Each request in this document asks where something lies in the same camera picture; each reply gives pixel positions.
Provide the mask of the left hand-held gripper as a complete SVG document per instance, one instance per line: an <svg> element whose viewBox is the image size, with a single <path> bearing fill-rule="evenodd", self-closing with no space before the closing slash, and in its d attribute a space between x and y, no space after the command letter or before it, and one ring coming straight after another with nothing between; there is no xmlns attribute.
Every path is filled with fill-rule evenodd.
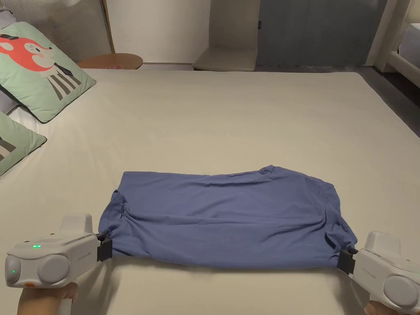
<svg viewBox="0 0 420 315"><path fill-rule="evenodd" d="M62 288L112 258L109 231L95 233L90 214L64 217L60 229L25 240L7 252L5 283L12 288ZM74 301L63 300L58 315L69 315Z"/></svg>

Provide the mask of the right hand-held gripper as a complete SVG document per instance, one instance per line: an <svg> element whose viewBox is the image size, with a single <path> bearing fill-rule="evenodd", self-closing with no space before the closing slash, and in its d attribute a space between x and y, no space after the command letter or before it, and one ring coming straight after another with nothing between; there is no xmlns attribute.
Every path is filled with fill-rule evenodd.
<svg viewBox="0 0 420 315"><path fill-rule="evenodd" d="M400 240L372 231L364 248L341 250L337 268L393 310L420 309L420 266L401 257Z"/></svg>

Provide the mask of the person's right hand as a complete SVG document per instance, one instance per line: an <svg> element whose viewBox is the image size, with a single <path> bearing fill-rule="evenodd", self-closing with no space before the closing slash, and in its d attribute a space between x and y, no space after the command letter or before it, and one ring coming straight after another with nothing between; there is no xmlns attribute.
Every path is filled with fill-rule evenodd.
<svg viewBox="0 0 420 315"><path fill-rule="evenodd" d="M379 301L369 301L364 308L366 315L399 315L399 313L391 308L388 308Z"/></svg>

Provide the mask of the person's left hand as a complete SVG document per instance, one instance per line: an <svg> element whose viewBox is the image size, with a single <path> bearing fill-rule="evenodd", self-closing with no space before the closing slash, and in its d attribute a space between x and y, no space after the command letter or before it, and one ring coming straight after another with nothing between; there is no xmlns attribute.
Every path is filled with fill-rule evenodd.
<svg viewBox="0 0 420 315"><path fill-rule="evenodd" d="M78 284L71 282L62 288L24 288L18 307L18 315L57 315L63 300L74 301Z"/></svg>

